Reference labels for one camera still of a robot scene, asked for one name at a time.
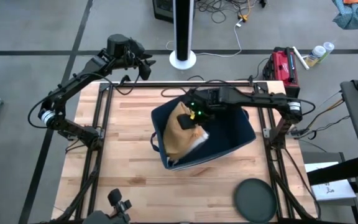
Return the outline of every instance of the white bottle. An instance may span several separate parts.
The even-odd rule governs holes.
[[[313,67],[325,53],[326,49],[323,46],[316,46],[305,59],[306,64]]]
[[[321,63],[335,48],[334,44],[330,42],[325,42],[323,47],[326,49],[326,53],[318,60],[318,63]]]

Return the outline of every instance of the red battery charger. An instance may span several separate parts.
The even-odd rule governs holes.
[[[281,80],[287,96],[297,98],[300,92],[293,48],[275,47],[263,72],[264,80]]]

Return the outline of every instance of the black round lid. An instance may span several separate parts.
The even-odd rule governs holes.
[[[251,178],[243,180],[234,191],[234,206],[252,223],[268,223],[277,211],[277,199],[269,184]]]

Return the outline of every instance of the wooden table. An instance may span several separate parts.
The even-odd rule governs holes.
[[[92,83],[82,90],[75,116],[78,124],[91,125],[98,88],[99,83]],[[128,210],[132,222],[246,222],[232,205],[234,188],[248,178],[258,178],[270,184],[257,109],[245,108],[257,136],[255,141],[205,164],[169,171],[150,145],[150,136],[154,132],[150,113],[171,100],[160,96],[162,89],[135,88],[127,96],[114,91],[95,210],[111,213],[107,195],[112,189],[119,188],[123,200],[132,202],[132,208]],[[250,87],[240,89],[252,91]],[[268,89],[274,93],[285,92],[282,82],[268,82]],[[180,90],[166,92],[182,93]],[[274,110],[274,115],[278,122],[279,113]],[[287,149],[308,181],[298,141],[287,139]],[[85,155],[85,147],[67,154],[52,218],[62,214],[61,210],[67,208],[79,191]],[[313,199],[285,152],[283,157],[290,190],[306,211],[316,216]],[[279,194],[283,214],[287,217],[281,190]],[[85,202],[83,214],[86,214],[88,197]]]

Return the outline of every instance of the blue fabric bin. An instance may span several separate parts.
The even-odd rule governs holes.
[[[152,111],[155,133],[153,133],[150,143],[153,149],[160,153],[162,163],[166,169],[181,170],[208,162],[235,151],[256,138],[255,132],[248,121],[248,113],[240,107],[228,110],[224,113],[216,114],[214,120],[203,125],[204,130],[209,133],[207,141],[173,164],[167,159],[163,145],[163,134],[168,118],[179,102],[180,97]],[[157,136],[158,146],[154,145],[152,141],[155,136]]]

